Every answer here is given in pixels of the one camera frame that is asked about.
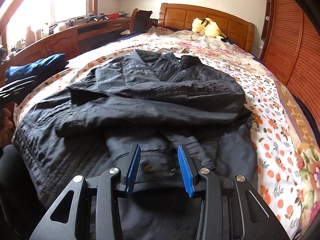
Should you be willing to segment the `left hand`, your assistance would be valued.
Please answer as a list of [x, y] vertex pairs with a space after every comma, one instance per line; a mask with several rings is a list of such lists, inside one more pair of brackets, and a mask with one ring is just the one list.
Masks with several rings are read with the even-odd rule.
[[11, 112], [4, 108], [1, 110], [1, 147], [4, 147], [6, 143], [9, 141], [8, 132], [13, 128], [13, 123], [10, 120]]

